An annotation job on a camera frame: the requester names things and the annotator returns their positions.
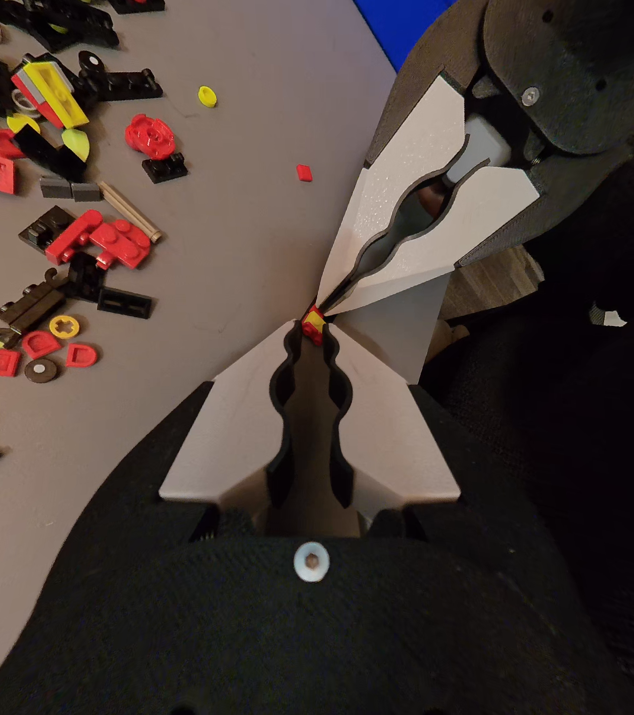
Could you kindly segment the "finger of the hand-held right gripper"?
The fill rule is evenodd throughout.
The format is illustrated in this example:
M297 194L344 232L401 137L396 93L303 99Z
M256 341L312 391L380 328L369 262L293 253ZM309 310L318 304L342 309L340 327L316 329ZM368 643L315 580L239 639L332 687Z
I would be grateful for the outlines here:
M483 165L465 177L428 229L402 239L374 271L334 298L368 246L383 237L405 195L395 181L362 169L321 277L326 315L362 308L450 273L472 249L518 216L539 194L521 169Z
M411 110L378 157L369 167L363 168L372 169L374 177L392 179L396 182L398 189L405 190L404 197L396 206L395 218L390 229L383 237L368 246L366 252L380 243L393 229L398 209L402 207L408 195L421 182L441 177L452 170L453 166L459 163L464 154L468 152L470 143L471 136L467 135L465 131L464 98L443 77L439 76L427 88L424 96ZM483 165L499 166L492 165L490 158L484 156L480 162L465 172L461 179L455 183L455 187L475 169ZM357 280L380 267L394 248L395 246L383 259L379 260L376 267L357 278L356 272L366 258L365 253L360 258L351 278L344 280L339 292L334 292L332 296L344 298L348 288L352 288ZM321 282L315 304L321 308Z

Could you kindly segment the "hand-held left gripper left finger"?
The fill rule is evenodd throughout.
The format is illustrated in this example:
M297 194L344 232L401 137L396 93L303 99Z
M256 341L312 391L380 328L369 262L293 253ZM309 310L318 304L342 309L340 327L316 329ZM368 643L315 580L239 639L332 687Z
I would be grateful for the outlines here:
M159 495L165 501L237 508L253 519L280 508L294 483L286 404L302 330L280 328L205 383L206 397Z

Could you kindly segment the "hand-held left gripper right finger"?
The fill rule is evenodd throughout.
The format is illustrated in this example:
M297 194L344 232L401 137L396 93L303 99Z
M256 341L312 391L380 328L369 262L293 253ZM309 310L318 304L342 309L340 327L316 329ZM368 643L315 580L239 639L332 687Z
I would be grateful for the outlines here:
M332 492L367 520L383 510L455 503L461 496L414 397L414 386L339 327L326 325Z

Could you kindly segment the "black beam lego assembly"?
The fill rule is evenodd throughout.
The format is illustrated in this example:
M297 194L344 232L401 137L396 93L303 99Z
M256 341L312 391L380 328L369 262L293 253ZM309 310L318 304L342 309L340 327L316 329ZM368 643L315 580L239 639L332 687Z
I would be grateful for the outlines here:
M303 336L309 339L314 346L322 346L323 331L326 324L323 313L316 305L312 305L301 320Z

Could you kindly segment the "person's right forearm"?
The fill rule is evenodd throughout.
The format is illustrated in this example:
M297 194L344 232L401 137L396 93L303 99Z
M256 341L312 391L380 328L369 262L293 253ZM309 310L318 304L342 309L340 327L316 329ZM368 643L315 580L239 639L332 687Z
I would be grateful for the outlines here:
M537 290L553 310L593 306L634 321L634 136L631 158L561 224L526 244L544 274Z

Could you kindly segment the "pile of loose lego pieces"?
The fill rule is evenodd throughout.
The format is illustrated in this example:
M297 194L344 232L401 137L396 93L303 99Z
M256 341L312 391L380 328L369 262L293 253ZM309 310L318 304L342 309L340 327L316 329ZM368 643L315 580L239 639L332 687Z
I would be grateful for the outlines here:
M82 300L103 312L147 319L154 300L105 286L105 275L116 265L135 271L149 260L162 236L140 211L106 182L88 182L98 174L116 173L108 150L98 146L96 130L118 103L156 102L165 87L151 67L110 71L96 49L118 50L124 39L133 58L158 61L161 79L179 75L180 19L186 5L165 11L164 1L109 1L121 16L136 16L117 33L113 17L102 7L82 1L0 1L0 222L9 227L29 217L18 209L29 183L28 166L41 169L37 179L46 200L107 201L80 215L61 205L45 206L31 215L17 234L42 260L42 279L0 307L0 378L14 379L25 363L26 378L45 384L60 375L52 354L68 342L65 368L83 369L96 363L90 344L77 343L82 324L62 315L68 302ZM13 233L0 227L0 292L26 271L15 261ZM0 445L0 463L10 453Z

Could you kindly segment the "person's right hand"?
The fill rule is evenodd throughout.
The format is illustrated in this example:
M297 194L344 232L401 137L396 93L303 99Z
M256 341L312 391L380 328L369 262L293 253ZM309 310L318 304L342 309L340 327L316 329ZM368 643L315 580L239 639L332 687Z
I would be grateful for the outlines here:
M445 206L450 198L452 187L442 181L441 177L434 177L429 182L423 182L416 187L415 195L421 208L432 219L438 219L445 210Z

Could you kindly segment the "blue plastic bin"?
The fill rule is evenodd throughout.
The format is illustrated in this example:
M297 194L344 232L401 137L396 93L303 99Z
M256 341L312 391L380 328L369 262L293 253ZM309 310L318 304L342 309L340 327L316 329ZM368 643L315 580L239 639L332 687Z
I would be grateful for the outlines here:
M455 1L354 1L394 70Z

